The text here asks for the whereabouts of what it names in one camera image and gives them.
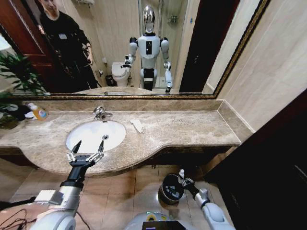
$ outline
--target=marble countertop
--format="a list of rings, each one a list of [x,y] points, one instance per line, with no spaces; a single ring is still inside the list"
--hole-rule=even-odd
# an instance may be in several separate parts
[[[121,86],[108,86],[108,87],[100,87],[96,89],[83,90],[76,93],[85,93],[85,94],[105,94],[105,92],[124,92],[128,94],[152,94],[153,92],[146,89],[135,88],[135,87],[121,87]]]
[[[87,175],[120,172],[150,158],[165,147],[238,146],[241,142],[217,111],[115,111],[105,120],[124,125],[126,137]],[[0,133],[0,146],[19,147],[35,165],[47,171],[68,174],[66,137],[76,126],[93,121],[91,112],[50,112],[46,121],[25,120]],[[130,123],[139,119],[145,133]]]

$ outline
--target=bar of soap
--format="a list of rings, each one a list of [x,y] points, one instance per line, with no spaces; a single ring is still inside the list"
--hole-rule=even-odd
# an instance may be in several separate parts
[[[139,133],[145,133],[145,128],[139,119],[131,119],[130,122],[133,123],[134,127],[138,130]]]

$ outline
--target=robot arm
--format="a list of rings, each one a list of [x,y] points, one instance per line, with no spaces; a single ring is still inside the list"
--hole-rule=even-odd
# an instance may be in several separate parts
[[[60,189],[42,190],[35,199],[36,203],[48,204],[47,212],[37,216],[31,230],[74,230],[76,215],[79,207],[80,192],[83,188],[83,181],[86,170],[94,166],[104,156],[104,141],[99,145],[97,153],[93,155],[78,155],[81,141],[75,145],[67,158],[72,166],[71,172],[66,181],[61,183]]]
[[[171,74],[171,63],[168,61],[168,39],[165,37],[161,40],[161,50],[162,50],[162,56],[164,60],[164,69],[165,69],[165,81],[166,81],[166,91],[170,92],[171,88],[173,87],[172,82],[172,74]]]
[[[135,37],[130,38],[129,50],[130,54],[125,57],[125,64],[121,68],[132,67],[132,64],[135,61],[135,54],[138,49],[138,40]]]
[[[198,189],[195,182],[190,178],[184,178],[184,170],[180,170],[179,182],[193,195],[193,199],[202,209],[211,230],[236,230],[229,224],[223,210],[216,204],[211,203],[208,198],[208,190]]]

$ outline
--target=mirror frame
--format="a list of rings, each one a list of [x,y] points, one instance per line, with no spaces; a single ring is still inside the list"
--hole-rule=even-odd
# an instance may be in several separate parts
[[[9,100],[35,100],[35,101],[45,101],[45,100],[129,100],[129,99],[150,99],[150,100],[199,100],[199,99],[216,99],[219,95],[222,87],[224,86],[226,80],[231,74],[234,66],[236,65],[240,55],[242,54],[246,44],[248,43],[251,35],[253,34],[256,26],[258,25],[261,16],[265,12],[267,6],[271,0],[261,0],[255,10],[251,20],[248,23],[236,49],[230,58],[225,71],[223,72],[217,87],[215,88],[213,94],[202,94],[197,92],[182,93],[182,94],[161,94],[161,95],[119,95],[119,96],[109,96],[109,95],[86,95],[77,93],[51,93],[48,96],[31,96],[31,95],[11,95],[7,99]]]

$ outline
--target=dark wall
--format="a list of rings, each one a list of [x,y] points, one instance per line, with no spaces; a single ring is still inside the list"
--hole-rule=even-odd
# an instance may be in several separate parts
[[[306,229],[307,91],[206,175],[238,230]]]

